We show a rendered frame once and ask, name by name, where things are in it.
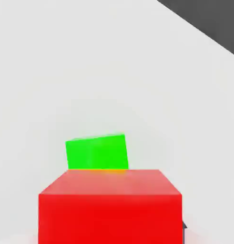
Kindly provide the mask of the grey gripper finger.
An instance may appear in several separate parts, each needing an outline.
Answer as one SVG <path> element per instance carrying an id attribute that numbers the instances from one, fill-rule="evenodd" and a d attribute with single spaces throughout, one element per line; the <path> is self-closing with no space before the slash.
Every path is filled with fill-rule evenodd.
<path id="1" fill-rule="evenodd" d="M 183 222 L 183 244 L 200 244 L 199 235 Z"/>

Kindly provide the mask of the small red cube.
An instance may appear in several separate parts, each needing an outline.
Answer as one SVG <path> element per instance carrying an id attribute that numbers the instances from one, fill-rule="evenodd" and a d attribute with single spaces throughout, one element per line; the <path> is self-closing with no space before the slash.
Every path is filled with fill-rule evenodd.
<path id="1" fill-rule="evenodd" d="M 183 244 L 182 195 L 159 170 L 67 170 L 38 204 L 38 244 Z"/>

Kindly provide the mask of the small green cube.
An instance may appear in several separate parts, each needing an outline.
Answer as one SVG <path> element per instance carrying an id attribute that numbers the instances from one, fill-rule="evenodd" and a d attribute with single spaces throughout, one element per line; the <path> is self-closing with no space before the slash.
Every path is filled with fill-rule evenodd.
<path id="1" fill-rule="evenodd" d="M 128 169 L 125 135 L 76 138 L 65 142 L 69 169 Z"/>

